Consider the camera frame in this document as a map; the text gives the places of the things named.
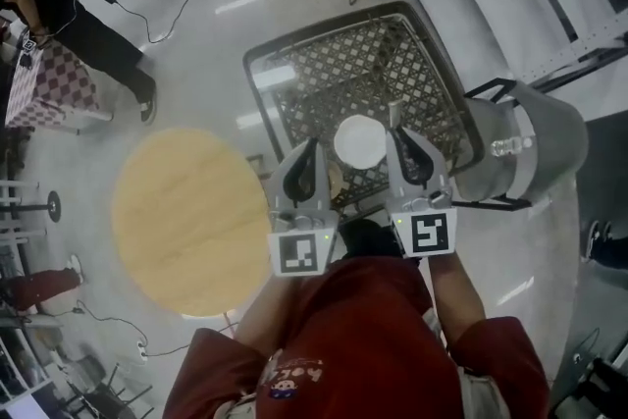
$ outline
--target shoe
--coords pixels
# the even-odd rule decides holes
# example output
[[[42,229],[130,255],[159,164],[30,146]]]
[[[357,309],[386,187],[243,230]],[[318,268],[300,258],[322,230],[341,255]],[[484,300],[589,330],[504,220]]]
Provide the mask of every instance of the shoe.
[[[585,251],[583,262],[589,262],[593,258],[593,254],[598,246],[603,243],[602,233],[600,232],[600,222],[595,220],[589,227],[587,237],[587,250]]]
[[[141,121],[147,126],[151,125],[157,112],[157,86],[153,88],[153,95],[148,101],[139,104]]]
[[[78,279],[80,280],[80,284],[82,285],[85,281],[85,277],[82,274],[82,267],[80,266],[79,258],[76,255],[72,254],[70,256],[70,260],[68,261],[68,267],[78,274]]]
[[[608,241],[612,239],[611,231],[612,231],[612,223],[606,222],[602,230],[602,241]]]

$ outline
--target clear plastic bottle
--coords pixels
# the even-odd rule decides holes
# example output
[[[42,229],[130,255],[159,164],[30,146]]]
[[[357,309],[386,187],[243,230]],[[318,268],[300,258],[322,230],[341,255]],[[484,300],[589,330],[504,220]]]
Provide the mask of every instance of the clear plastic bottle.
[[[532,146],[532,138],[529,136],[514,136],[504,140],[495,140],[491,143],[491,153],[495,157],[517,155],[523,152],[524,148]]]

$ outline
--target white shoe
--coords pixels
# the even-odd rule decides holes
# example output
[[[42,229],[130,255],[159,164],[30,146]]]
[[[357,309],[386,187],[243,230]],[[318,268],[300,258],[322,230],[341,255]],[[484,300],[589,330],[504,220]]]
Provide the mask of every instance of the white shoe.
[[[78,279],[80,280],[80,284],[82,285],[85,281],[85,277],[82,274],[82,267],[80,265],[79,258],[76,255],[72,254],[70,256],[70,260],[68,261],[68,267],[78,274]]]

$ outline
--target checkered tablecloth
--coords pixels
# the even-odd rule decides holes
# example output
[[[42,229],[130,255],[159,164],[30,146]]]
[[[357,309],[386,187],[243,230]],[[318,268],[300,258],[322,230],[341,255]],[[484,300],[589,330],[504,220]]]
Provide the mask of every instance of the checkered tablecloth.
[[[23,50],[19,62],[28,50]],[[29,52],[30,68],[18,63],[9,96],[9,128],[54,126],[66,119],[61,108],[98,111],[96,86],[75,54],[53,40]]]

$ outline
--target red pants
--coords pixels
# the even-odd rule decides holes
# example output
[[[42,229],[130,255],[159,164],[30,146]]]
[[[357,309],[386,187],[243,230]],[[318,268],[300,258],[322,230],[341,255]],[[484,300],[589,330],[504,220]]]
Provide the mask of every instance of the red pants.
[[[30,276],[17,276],[5,283],[13,297],[13,306],[26,311],[37,302],[48,300],[59,293],[70,291],[80,285],[79,275],[74,269],[42,271]]]

